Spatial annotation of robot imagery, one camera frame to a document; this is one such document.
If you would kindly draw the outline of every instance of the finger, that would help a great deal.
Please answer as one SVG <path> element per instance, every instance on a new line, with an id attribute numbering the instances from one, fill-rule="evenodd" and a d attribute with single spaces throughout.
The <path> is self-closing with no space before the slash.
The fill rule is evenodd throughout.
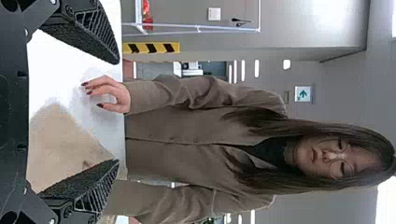
<path id="1" fill-rule="evenodd" d="M 94 88 L 94 87 L 97 87 L 97 86 L 101 86 L 101 85 L 110 85 L 110 86 L 113 86 L 113 87 L 118 87 L 120 85 L 120 83 L 117 82 L 116 80 L 114 80 L 111 77 L 102 76 L 102 77 L 94 78 L 91 81 L 84 82 L 84 83 L 81 84 L 81 86 L 84 86 L 85 88 L 88 88 L 88 89 Z"/>
<path id="2" fill-rule="evenodd" d="M 120 91 L 117 88 L 115 88 L 113 86 L 109 86 L 109 85 L 103 85 L 99 88 L 96 88 L 96 89 L 93 89 L 93 90 L 87 92 L 87 95 L 90 95 L 90 96 L 97 96 L 97 95 L 103 95 L 103 94 L 110 94 L 110 95 L 116 97 L 117 99 L 119 99 L 120 95 L 121 95 Z"/>
<path id="3" fill-rule="evenodd" d="M 103 108 L 107 111 L 110 112 L 116 112 L 116 113 L 126 113 L 128 111 L 126 111 L 126 106 L 125 105 L 117 105 L 117 104 L 110 104 L 110 103 L 102 103 L 102 104 L 98 104 L 97 106 L 99 106 L 100 108 Z"/>

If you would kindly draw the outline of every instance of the red object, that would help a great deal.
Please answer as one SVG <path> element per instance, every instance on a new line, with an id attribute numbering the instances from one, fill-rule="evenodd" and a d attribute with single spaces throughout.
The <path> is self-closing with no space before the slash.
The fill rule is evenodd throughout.
<path id="1" fill-rule="evenodd" d="M 149 0 L 144 0 L 143 2 L 143 15 L 147 15 L 149 13 Z"/>
<path id="2" fill-rule="evenodd" d="M 143 1 L 143 23 L 154 23 L 154 19 L 151 16 L 151 12 L 149 10 L 149 0 Z M 153 26 L 143 26 L 143 29 L 147 31 L 153 31 Z"/>
<path id="3" fill-rule="evenodd" d="M 143 23 L 154 23 L 154 19 L 152 19 L 152 16 L 150 14 L 148 14 L 147 17 L 143 20 Z M 154 27 L 153 26 L 143 26 L 143 29 L 153 31 Z"/>

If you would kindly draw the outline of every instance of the window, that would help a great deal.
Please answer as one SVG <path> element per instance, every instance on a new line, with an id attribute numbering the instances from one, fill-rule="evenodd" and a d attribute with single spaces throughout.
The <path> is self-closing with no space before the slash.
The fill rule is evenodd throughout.
<path id="1" fill-rule="evenodd" d="M 396 37 L 396 1 L 393 1 L 392 37 Z"/>
<path id="2" fill-rule="evenodd" d="M 229 223 L 231 223 L 233 220 L 231 219 L 231 214 L 229 213 L 229 214 L 227 214 L 227 215 L 225 215 L 225 218 L 224 218 L 224 224 L 229 224 Z"/>
<path id="3" fill-rule="evenodd" d="M 260 75 L 260 61 L 255 60 L 254 61 L 254 77 L 259 77 Z"/>
<path id="4" fill-rule="evenodd" d="M 238 82 L 238 62 L 233 61 L 233 83 Z"/>
<path id="5" fill-rule="evenodd" d="M 378 186 L 375 224 L 395 223 L 396 177 Z"/>
<path id="6" fill-rule="evenodd" d="M 283 70 L 289 70 L 291 68 L 291 60 L 283 61 Z"/>
<path id="7" fill-rule="evenodd" d="M 250 212 L 250 224 L 256 224 L 256 211 L 254 210 Z"/>
<path id="8" fill-rule="evenodd" d="M 228 66 L 228 82 L 233 83 L 233 66 Z"/>
<path id="9" fill-rule="evenodd" d="M 136 72 L 136 62 L 134 62 L 134 79 L 137 79 L 137 72 Z"/>
<path id="10" fill-rule="evenodd" d="M 245 81 L 245 74 L 246 74 L 246 67 L 245 67 L 245 60 L 241 62 L 241 80 Z"/>

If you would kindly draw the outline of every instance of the wall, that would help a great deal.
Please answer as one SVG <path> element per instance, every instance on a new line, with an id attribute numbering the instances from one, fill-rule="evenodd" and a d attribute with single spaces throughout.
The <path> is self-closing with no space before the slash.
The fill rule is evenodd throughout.
<path id="1" fill-rule="evenodd" d="M 288 105 L 291 116 L 371 127 L 396 144 L 393 122 L 396 43 L 390 41 L 392 3 L 393 0 L 372 1 L 366 52 L 328 63 L 293 63 L 289 72 L 282 70 L 281 61 L 264 62 L 259 81 L 251 74 L 244 85 L 292 91 L 296 84 L 316 83 L 316 103 Z M 375 189 L 365 189 L 279 197 L 269 210 L 258 212 L 256 220 L 269 224 L 374 224 L 376 195 Z"/>
<path id="2" fill-rule="evenodd" d="M 257 0 L 151 0 L 151 6 L 155 22 L 187 24 L 204 22 L 219 25 L 217 22 L 209 23 L 205 20 L 208 7 L 223 6 L 225 19 L 228 20 L 233 14 L 254 19 L 257 18 L 253 17 L 256 14 L 257 2 Z M 260 34 L 145 36 L 125 37 L 124 40 L 156 41 L 166 38 L 166 40 L 180 41 L 183 51 L 252 48 L 360 49 L 365 43 L 368 3 L 368 0 L 262 0 Z"/>

